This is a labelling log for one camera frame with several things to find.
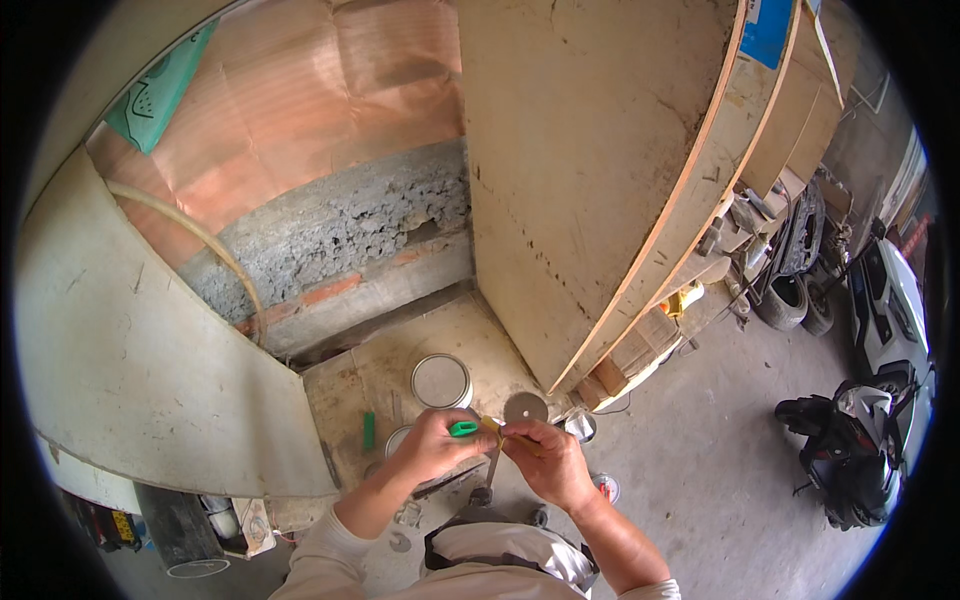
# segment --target motorcycle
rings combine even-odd
[[[800,463],[810,483],[794,495],[811,485],[824,492],[827,519],[843,531],[886,523],[906,481],[898,417],[912,401],[912,386],[895,403],[884,390],[848,380],[833,398],[812,395],[780,402],[777,420],[807,436]]]

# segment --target tire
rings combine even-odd
[[[819,338],[833,327],[833,309],[830,307],[830,299],[824,294],[824,288],[814,281],[813,277],[801,277],[801,284],[806,294],[806,316],[801,324],[807,333]]]
[[[795,277],[777,277],[754,312],[777,331],[789,331],[806,316],[806,304],[806,290]]]

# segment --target person's left hand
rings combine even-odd
[[[496,435],[483,425],[476,433],[464,438],[451,436],[447,428],[461,420],[476,422],[473,415],[460,408],[423,411],[386,466],[395,468],[397,473],[418,484],[439,477],[461,461],[496,447]]]

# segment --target copper sheet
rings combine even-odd
[[[104,124],[102,176],[175,203],[214,233],[277,195],[464,134],[454,7],[432,0],[268,0],[221,19],[150,156]],[[172,267],[203,244],[121,200]]]

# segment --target hand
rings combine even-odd
[[[587,461],[577,439],[541,420],[518,420],[507,423],[500,432],[504,436],[527,436],[543,446],[540,456],[527,446],[506,437],[503,451],[523,473],[530,489],[566,513],[580,511],[600,493],[593,487]]]
[[[413,430],[387,461],[387,466],[418,484],[439,477],[467,458],[496,447],[496,435],[485,427],[464,438],[451,436],[447,428],[460,420],[476,422],[473,415],[459,408],[423,411]]]

